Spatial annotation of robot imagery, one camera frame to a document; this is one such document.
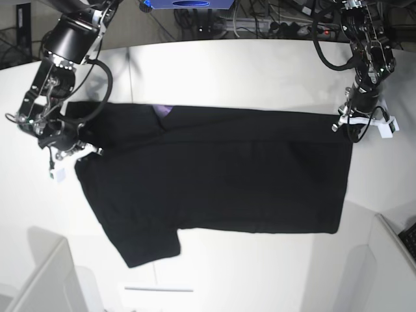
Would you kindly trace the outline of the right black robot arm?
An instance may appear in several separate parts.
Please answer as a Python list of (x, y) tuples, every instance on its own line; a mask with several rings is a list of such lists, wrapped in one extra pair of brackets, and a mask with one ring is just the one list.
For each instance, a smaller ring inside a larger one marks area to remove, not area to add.
[[(56, 150), (49, 155), (52, 161), (85, 149), (101, 155), (102, 148), (82, 141), (79, 131), (103, 110), (112, 92), (113, 76), (109, 67), (91, 55), (102, 43), (120, 3), (45, 1), (45, 5), (60, 12), (61, 17), (44, 42), (40, 66), (20, 108), (7, 118), (20, 131), (34, 137), (40, 148)], [(63, 115), (61, 108), (75, 93), (76, 67), (85, 64), (98, 66), (105, 72), (107, 91), (91, 113), (72, 118)]]

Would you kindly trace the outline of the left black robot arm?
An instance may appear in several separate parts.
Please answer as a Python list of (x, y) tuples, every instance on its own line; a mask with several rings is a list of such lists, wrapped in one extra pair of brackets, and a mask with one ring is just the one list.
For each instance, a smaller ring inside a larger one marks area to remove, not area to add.
[[(317, 37), (321, 19), (331, 13), (338, 13), (340, 29), (349, 39), (352, 56), (343, 65), (328, 61)], [(344, 127), (353, 144), (360, 142), (371, 126), (377, 127), (383, 138), (391, 138), (399, 128), (382, 97), (382, 83), (394, 72), (396, 60), (376, 1), (333, 1), (315, 14), (311, 35), (318, 57), (327, 68), (356, 73), (352, 86), (346, 89), (345, 103), (338, 108), (339, 119), (332, 131)]]

